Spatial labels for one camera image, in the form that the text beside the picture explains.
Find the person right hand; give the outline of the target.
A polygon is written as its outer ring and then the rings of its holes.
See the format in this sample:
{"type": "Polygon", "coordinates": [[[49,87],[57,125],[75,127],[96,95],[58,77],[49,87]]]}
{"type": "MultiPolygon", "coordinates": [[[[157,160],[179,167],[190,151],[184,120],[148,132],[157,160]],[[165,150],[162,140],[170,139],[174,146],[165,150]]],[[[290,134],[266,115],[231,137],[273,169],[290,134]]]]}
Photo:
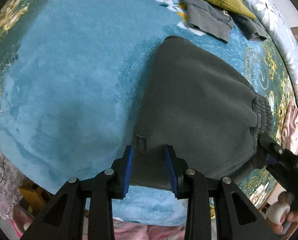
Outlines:
{"type": "Polygon", "coordinates": [[[266,222],[280,239],[289,239],[298,228],[298,208],[292,209],[296,203],[293,194],[285,191],[266,211],[266,222]]]}

